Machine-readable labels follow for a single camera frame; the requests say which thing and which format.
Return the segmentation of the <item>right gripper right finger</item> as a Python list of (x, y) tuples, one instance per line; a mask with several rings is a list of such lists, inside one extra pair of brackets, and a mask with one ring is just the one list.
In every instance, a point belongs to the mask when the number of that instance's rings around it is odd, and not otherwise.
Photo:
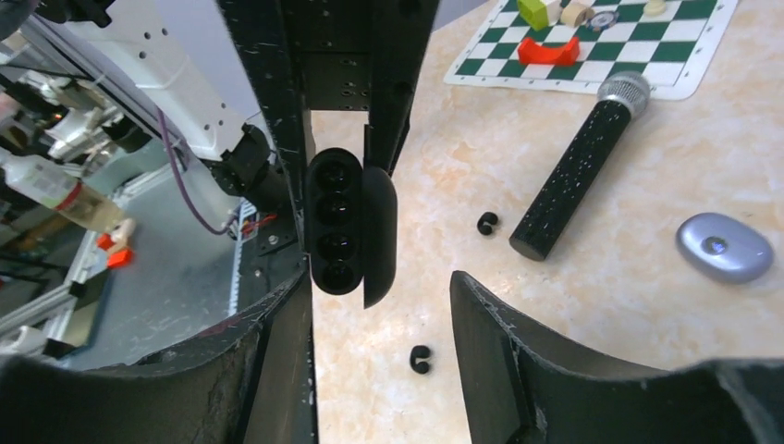
[(779, 443), (783, 363), (659, 370), (569, 339), (463, 271), (449, 286), (475, 443)]

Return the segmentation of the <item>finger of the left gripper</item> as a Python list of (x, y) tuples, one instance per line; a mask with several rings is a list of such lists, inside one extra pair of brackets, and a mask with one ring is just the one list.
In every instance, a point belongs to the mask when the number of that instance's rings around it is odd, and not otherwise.
[(218, 7), (274, 142), (303, 245), (304, 178), (314, 141), (284, 3), (220, 1)]
[(391, 175), (410, 129), (410, 112), (439, 3), (373, 1), (370, 103), (364, 164)]

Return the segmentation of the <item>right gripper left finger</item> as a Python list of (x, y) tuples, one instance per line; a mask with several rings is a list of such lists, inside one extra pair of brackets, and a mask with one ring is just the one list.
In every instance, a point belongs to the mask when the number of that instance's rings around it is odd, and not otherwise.
[(1, 359), (5, 443), (314, 443), (312, 289), (257, 303), (134, 364), (75, 371)]

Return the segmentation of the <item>black earbud front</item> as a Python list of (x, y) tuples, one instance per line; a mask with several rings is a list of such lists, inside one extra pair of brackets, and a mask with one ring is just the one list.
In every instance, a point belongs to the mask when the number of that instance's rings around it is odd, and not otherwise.
[(431, 365), (430, 359), (432, 351), (428, 346), (416, 345), (410, 351), (409, 365), (410, 369), (419, 375), (426, 375), (429, 373)]

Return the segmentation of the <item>black earbud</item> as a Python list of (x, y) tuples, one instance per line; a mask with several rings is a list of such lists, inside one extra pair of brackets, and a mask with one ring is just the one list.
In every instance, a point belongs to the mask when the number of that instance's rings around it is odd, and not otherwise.
[(493, 212), (484, 212), (478, 219), (476, 227), (483, 236), (490, 236), (494, 233), (495, 226), (498, 222), (499, 218), (497, 214)]
[(416, 345), (410, 351), (409, 365), (410, 369), (419, 375), (426, 375), (429, 373), (431, 365), (430, 359), (432, 351), (428, 346)]

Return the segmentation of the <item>black earbud charging case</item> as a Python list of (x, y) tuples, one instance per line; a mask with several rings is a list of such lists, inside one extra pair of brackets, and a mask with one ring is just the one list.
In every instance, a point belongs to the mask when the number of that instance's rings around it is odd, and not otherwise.
[(398, 197), (382, 168), (343, 148), (317, 154), (305, 177), (304, 234), (312, 282), (331, 295), (363, 288), (382, 301), (397, 271)]

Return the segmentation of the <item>lavender earbud charging case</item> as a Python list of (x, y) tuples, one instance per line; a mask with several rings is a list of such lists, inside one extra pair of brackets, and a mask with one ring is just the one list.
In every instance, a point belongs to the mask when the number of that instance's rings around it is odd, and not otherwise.
[(718, 282), (751, 282), (774, 263), (774, 250), (761, 233), (719, 213), (686, 219), (676, 231), (675, 243), (691, 266)]

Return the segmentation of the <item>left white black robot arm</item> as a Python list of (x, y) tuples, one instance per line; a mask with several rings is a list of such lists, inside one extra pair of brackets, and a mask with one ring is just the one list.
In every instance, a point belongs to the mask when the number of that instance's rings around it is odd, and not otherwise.
[(436, 1), (222, 1), (223, 21), (271, 135), (285, 183), (276, 185), (247, 118), (196, 68), (152, 1), (37, 1), (121, 69), (174, 123), (224, 191), (261, 209), (290, 199), (306, 227), (312, 111), (364, 111), (364, 163), (392, 173)]

